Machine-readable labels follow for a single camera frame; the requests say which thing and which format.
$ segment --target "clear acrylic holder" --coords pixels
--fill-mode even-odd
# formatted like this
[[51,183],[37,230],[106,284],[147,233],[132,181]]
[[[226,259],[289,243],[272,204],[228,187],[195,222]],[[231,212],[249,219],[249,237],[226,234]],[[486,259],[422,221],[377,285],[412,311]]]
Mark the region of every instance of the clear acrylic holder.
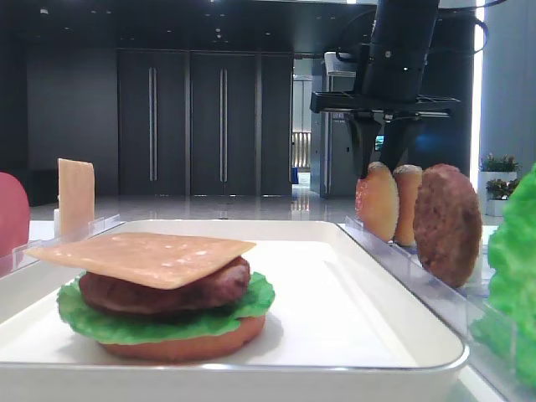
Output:
[[51,245],[59,245],[62,243],[88,239],[106,232],[107,230],[113,229],[119,224],[121,224],[120,215],[114,215],[110,218],[98,218],[93,222],[89,222],[84,228],[67,236],[56,237],[51,240],[31,241],[26,245],[21,245],[20,247],[13,249],[11,255],[0,258],[0,279],[16,271],[20,271],[36,261],[35,258],[26,254],[26,250],[28,249],[33,247],[50,247]]
[[[498,393],[510,401],[536,400],[536,384],[530,387],[518,375],[520,362],[530,358],[524,356],[527,351],[532,357],[536,356],[536,344],[519,334],[516,323],[482,297],[482,288],[487,288],[487,283],[473,283],[455,290],[424,270],[415,261],[415,250],[386,244],[353,218],[346,218],[344,231],[445,324],[466,339],[471,348],[470,365]],[[487,333],[493,332],[493,342],[476,336],[475,326],[479,322],[486,323]]]

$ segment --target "cheese slice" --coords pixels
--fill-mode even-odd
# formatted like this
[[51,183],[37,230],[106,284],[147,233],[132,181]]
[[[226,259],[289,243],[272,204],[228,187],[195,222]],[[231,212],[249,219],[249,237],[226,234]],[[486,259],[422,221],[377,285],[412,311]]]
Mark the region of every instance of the cheese slice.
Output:
[[35,247],[27,254],[155,289],[177,289],[208,276],[255,243],[154,233],[105,234]]
[[58,159],[59,233],[72,235],[95,220],[95,171],[87,162]]

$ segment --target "ceiling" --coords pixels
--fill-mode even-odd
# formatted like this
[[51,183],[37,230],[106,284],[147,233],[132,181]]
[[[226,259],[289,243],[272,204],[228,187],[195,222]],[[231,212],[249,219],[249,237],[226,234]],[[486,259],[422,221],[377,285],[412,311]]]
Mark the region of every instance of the ceiling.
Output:
[[[373,8],[303,1],[0,0],[0,32],[28,44],[322,55],[352,17]],[[368,42],[372,19],[353,24],[346,43]]]

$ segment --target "burger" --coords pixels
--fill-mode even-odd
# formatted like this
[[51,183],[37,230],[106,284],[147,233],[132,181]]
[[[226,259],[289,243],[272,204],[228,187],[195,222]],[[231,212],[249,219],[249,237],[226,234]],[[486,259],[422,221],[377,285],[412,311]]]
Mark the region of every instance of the burger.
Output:
[[230,355],[257,337],[273,286],[242,256],[254,243],[105,234],[28,254],[84,270],[58,293],[59,316],[123,358],[186,362]]

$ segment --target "tray rim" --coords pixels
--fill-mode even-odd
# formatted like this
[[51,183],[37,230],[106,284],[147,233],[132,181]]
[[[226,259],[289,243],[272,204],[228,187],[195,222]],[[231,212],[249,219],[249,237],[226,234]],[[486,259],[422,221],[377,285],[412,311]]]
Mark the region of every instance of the tray rim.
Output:
[[[307,365],[307,366],[299,366],[299,365],[276,365],[276,364],[229,364],[229,363],[200,363],[196,364],[193,362],[193,365],[166,365],[166,364],[81,364],[81,363],[25,363],[25,362],[1,362],[0,361],[0,370],[2,369],[27,369],[27,370],[54,370],[57,372],[61,371],[90,371],[90,372],[104,372],[104,373],[113,373],[118,371],[130,371],[130,372],[146,372],[146,371],[153,371],[153,370],[159,370],[159,371],[166,371],[166,372],[204,372],[206,370],[215,370],[215,371],[227,371],[227,372],[244,372],[244,373],[269,373],[269,372],[277,372],[277,373],[289,373],[289,374],[295,374],[295,373],[303,373],[303,374],[377,374],[377,373],[398,373],[398,374],[438,374],[438,373],[447,373],[447,372],[457,372],[461,371],[465,366],[469,365],[469,357],[471,354],[470,346],[466,339],[464,339],[461,334],[447,321],[445,320],[441,315],[439,315],[437,312],[435,312],[432,308],[430,308],[421,298],[416,295],[409,287],[406,286],[404,282],[402,282],[399,278],[397,278],[395,275],[393,275],[384,264],[379,261],[379,259],[370,253],[365,247],[363,247],[348,231],[346,231],[343,227],[341,227],[340,224],[333,223],[333,222],[327,222],[323,220],[308,220],[308,221],[291,221],[291,220],[254,220],[254,219],[138,219],[138,220],[132,220],[132,221],[121,221],[119,219],[119,215],[116,215],[114,217],[111,217],[108,219],[110,221],[110,227],[106,227],[106,219],[98,219],[93,223],[89,224],[90,227],[90,233],[86,230],[81,231],[81,238],[78,238],[78,240],[82,239],[89,239],[91,237],[96,237],[99,235],[104,235],[112,230],[118,229],[121,226],[124,226],[126,224],[135,224],[135,223],[142,223],[142,222],[221,222],[224,223],[230,223],[230,222],[240,222],[243,224],[320,224],[320,225],[326,225],[331,226],[335,228],[339,233],[344,234],[346,237],[348,237],[357,247],[359,247],[364,253],[366,253],[370,258],[372,258],[381,268],[389,274],[392,278],[394,278],[399,286],[402,286],[407,292],[410,293],[410,295],[416,299],[417,302],[421,303],[429,312],[431,312],[436,319],[438,319],[441,324],[446,326],[446,328],[452,332],[454,336],[459,340],[461,344],[461,352],[460,355],[452,360],[449,363],[440,364],[437,366],[432,367],[364,367],[364,366],[315,366],[315,365]],[[96,224],[103,224],[104,227],[100,227],[98,229],[91,229],[95,228]],[[58,244],[59,242],[64,241],[61,238],[54,238],[51,240],[47,240],[45,242],[34,242],[28,244],[29,246],[46,246],[46,245],[52,245],[52,244]],[[385,247],[390,249],[390,246],[387,244],[384,244]],[[26,248],[29,247],[22,247],[20,250],[17,250],[17,252],[22,253]],[[26,268],[27,266],[31,266],[34,264],[37,264],[39,260],[33,260],[30,263],[28,263],[25,266],[20,267],[19,269],[22,270],[23,268]]]

